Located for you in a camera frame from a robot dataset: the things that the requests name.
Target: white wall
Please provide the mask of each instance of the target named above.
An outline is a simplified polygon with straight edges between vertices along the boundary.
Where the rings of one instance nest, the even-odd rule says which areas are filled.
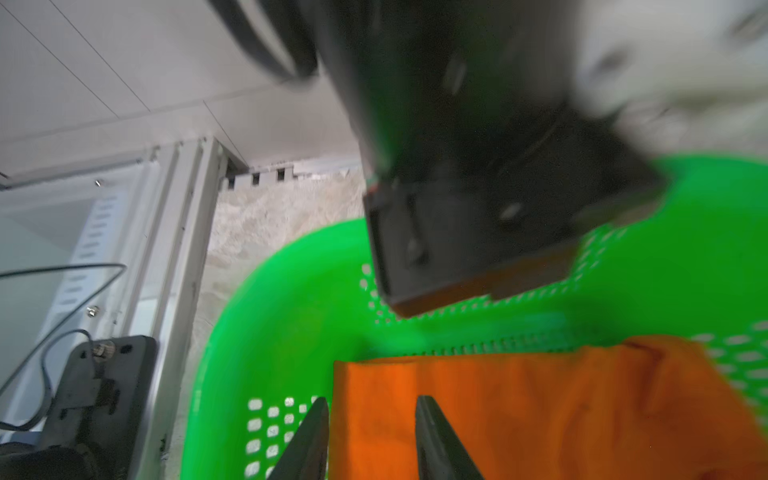
[[[255,165],[354,145],[324,78],[276,84],[205,0],[0,0],[0,65],[11,178],[205,134]]]

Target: screw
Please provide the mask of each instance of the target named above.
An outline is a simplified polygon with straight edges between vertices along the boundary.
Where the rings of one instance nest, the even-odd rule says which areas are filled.
[[[756,10],[738,21],[730,34],[740,41],[755,41],[768,33],[768,8]]]
[[[502,209],[502,212],[498,215],[499,220],[502,222],[509,222],[518,214],[520,213],[520,210],[523,209],[523,204],[517,202],[515,204],[509,204],[506,207]]]
[[[628,65],[631,56],[632,54],[629,47],[616,48],[615,50],[607,53],[592,68],[592,78],[601,79],[606,75],[618,73],[622,68]]]

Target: black metal bracket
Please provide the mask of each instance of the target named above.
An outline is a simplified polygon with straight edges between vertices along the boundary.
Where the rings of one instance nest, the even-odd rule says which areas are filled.
[[[157,342],[95,340],[72,350],[34,450],[0,451],[0,480],[127,478]]]

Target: white ceiling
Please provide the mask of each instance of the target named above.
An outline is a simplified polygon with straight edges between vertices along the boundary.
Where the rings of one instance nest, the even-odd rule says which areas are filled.
[[[324,80],[276,84],[205,0],[0,0],[0,65],[9,177],[205,134],[252,164],[354,142]]]
[[[254,0],[240,1],[263,31]],[[576,91],[597,113],[647,96],[759,94],[768,35],[745,44],[729,30],[765,1],[584,0]],[[596,77],[615,51],[626,64]],[[275,84],[206,0],[0,0],[0,65],[9,177],[205,134],[251,164],[354,144],[325,81]]]

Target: basket hole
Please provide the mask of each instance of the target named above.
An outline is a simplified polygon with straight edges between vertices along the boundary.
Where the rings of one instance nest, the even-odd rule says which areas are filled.
[[[764,358],[760,352],[741,352],[736,354],[737,362],[756,362]]]
[[[768,379],[768,369],[747,370],[746,376],[751,379]]]
[[[725,339],[726,345],[743,345],[749,343],[752,339],[748,335],[734,335]]]
[[[248,464],[248,466],[245,468],[245,476],[246,478],[250,478],[255,476],[259,473],[259,467],[261,464],[259,462],[251,462]]]
[[[719,359],[721,356],[725,355],[725,350],[723,350],[723,349],[708,349],[707,350],[707,355],[711,359]]]
[[[708,343],[715,339],[715,335],[711,333],[699,333],[698,335],[692,336],[690,339],[694,342]]]
[[[251,440],[245,445],[245,453],[251,454],[261,450],[261,440]]]
[[[717,366],[717,371],[722,373],[722,374],[724,374],[724,375],[727,375],[729,373],[736,372],[736,367],[733,366],[733,365],[727,365],[727,364],[718,365]]]
[[[261,419],[248,420],[248,432],[257,432],[261,430]]]

